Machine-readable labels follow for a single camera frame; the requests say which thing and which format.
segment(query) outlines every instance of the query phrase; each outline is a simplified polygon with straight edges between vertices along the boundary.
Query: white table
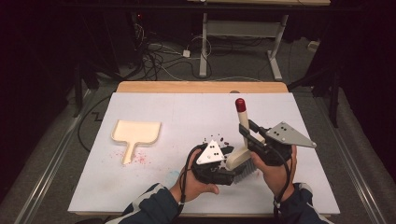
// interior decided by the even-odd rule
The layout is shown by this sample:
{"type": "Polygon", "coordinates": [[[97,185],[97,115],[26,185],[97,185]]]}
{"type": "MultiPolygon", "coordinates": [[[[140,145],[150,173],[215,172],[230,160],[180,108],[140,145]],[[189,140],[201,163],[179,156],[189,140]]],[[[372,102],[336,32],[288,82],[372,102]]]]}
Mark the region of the white table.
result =
{"type": "MultiPolygon", "coordinates": [[[[164,83],[177,87],[176,82],[164,83]]],[[[183,90],[183,87],[189,87],[189,83],[182,82],[180,86],[183,90]]],[[[230,84],[197,82],[190,86],[189,91],[199,92],[197,86],[202,89],[224,86],[222,90],[225,90],[230,84]]],[[[262,83],[262,86],[268,86],[268,83],[262,83]]],[[[231,146],[240,148],[243,138],[237,131],[238,118],[234,107],[238,97],[246,100],[249,118],[264,128],[284,120],[308,136],[297,104],[292,94],[287,92],[142,93],[123,90],[125,88],[120,87],[109,103],[69,212],[81,215],[120,214],[152,184],[161,182],[171,187],[190,150],[204,140],[214,139],[220,143],[220,138],[224,138],[231,146]],[[157,142],[137,147],[134,160],[126,165],[121,163],[125,146],[115,143],[110,137],[118,119],[162,123],[157,142]]],[[[316,209],[323,215],[339,214],[316,151],[298,147],[298,160],[294,180],[309,183],[314,191],[316,209]]],[[[218,196],[204,194],[187,203],[182,216],[262,217],[273,212],[273,195],[265,187],[260,172],[237,185],[219,186],[219,190],[218,196]]]]}

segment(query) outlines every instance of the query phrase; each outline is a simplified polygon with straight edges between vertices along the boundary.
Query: desk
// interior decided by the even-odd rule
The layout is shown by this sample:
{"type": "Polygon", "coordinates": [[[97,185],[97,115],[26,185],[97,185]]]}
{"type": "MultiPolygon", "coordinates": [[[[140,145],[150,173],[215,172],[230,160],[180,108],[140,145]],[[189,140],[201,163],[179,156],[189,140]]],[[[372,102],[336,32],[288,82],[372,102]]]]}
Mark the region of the desk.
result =
{"type": "MultiPolygon", "coordinates": [[[[120,214],[151,184],[161,182],[171,187],[188,152],[201,144],[204,137],[208,141],[224,137],[230,145],[240,148],[244,143],[237,132],[234,111],[234,100],[238,97],[247,100],[247,107],[251,108],[247,110],[249,116],[258,124],[273,127],[285,120],[308,135],[297,104],[283,83],[122,82],[110,101],[68,211],[81,215],[120,214]],[[135,155],[139,158],[126,165],[120,161],[125,146],[118,146],[110,139],[117,119],[158,119],[163,124],[157,142],[137,147],[135,155]]],[[[338,214],[316,151],[305,147],[298,149],[295,180],[310,183],[317,193],[314,204],[320,213],[338,214]]],[[[273,195],[264,187],[259,171],[237,185],[219,186],[219,190],[216,200],[204,194],[187,203],[182,216],[262,217],[272,214],[273,195]]]]}
{"type": "MultiPolygon", "coordinates": [[[[208,3],[225,4],[253,4],[253,5],[283,5],[283,6],[307,6],[318,7],[328,6],[330,0],[206,0],[208,3]]],[[[252,37],[274,37],[275,44],[272,50],[267,51],[268,61],[271,65],[275,80],[281,81],[279,66],[276,62],[276,53],[282,40],[283,32],[289,15],[283,15],[280,22],[258,22],[258,21],[213,21],[207,19],[204,13],[202,31],[202,50],[200,61],[200,77],[206,77],[207,65],[207,36],[208,35],[232,35],[232,36],[252,36],[252,37]]]]}

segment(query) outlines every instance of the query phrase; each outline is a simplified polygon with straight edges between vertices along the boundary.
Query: person's left hand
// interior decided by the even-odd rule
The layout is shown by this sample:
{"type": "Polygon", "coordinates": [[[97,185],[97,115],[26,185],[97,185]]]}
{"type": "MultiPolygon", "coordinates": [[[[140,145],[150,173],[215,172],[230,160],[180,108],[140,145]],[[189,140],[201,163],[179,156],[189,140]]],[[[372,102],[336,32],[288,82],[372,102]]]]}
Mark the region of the person's left hand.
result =
{"type": "MultiPolygon", "coordinates": [[[[186,189],[185,189],[185,195],[186,195],[186,202],[192,201],[196,199],[200,194],[206,193],[206,192],[211,192],[215,194],[219,194],[219,188],[218,186],[214,184],[204,184],[200,181],[198,181],[194,174],[191,171],[191,165],[192,162],[195,159],[195,156],[201,152],[201,149],[195,150],[190,158],[189,162],[189,168],[187,171],[187,178],[186,178],[186,189]]],[[[169,191],[172,193],[174,196],[175,200],[177,203],[180,202],[181,198],[181,188],[180,188],[180,182],[183,182],[183,174],[184,173],[184,168],[181,170],[180,175],[178,176],[176,184],[169,189],[169,191]]]]}

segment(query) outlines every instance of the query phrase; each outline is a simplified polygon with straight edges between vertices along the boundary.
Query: paddle handle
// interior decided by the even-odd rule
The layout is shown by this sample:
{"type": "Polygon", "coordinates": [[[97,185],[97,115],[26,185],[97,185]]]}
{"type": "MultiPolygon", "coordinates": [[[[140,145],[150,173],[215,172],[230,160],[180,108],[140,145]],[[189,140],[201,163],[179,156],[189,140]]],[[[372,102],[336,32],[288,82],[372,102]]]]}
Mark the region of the paddle handle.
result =
{"type": "Polygon", "coordinates": [[[134,156],[134,149],[136,148],[136,142],[132,144],[127,144],[126,151],[124,157],[122,158],[122,164],[128,164],[132,161],[132,157],[134,156]]]}

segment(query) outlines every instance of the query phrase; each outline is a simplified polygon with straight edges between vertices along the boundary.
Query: person's right hand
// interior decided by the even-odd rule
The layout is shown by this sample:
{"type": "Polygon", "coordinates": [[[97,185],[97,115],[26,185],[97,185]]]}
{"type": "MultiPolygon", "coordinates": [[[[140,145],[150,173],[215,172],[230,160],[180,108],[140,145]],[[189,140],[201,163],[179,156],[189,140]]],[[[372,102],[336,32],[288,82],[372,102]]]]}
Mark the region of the person's right hand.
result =
{"type": "MultiPolygon", "coordinates": [[[[294,186],[292,183],[293,183],[294,174],[296,172],[296,165],[297,165],[296,157],[297,157],[297,148],[296,146],[291,146],[291,159],[287,161],[289,168],[292,165],[291,173],[290,173],[290,182],[288,183],[288,188],[283,193],[281,202],[288,199],[289,196],[294,192],[294,186]]],[[[276,197],[278,197],[280,191],[285,186],[287,180],[285,166],[283,165],[267,166],[262,161],[262,159],[260,159],[259,155],[257,155],[255,152],[251,152],[251,159],[253,160],[253,163],[256,165],[256,167],[262,171],[265,183],[267,183],[268,188],[274,193],[276,197]]]]}

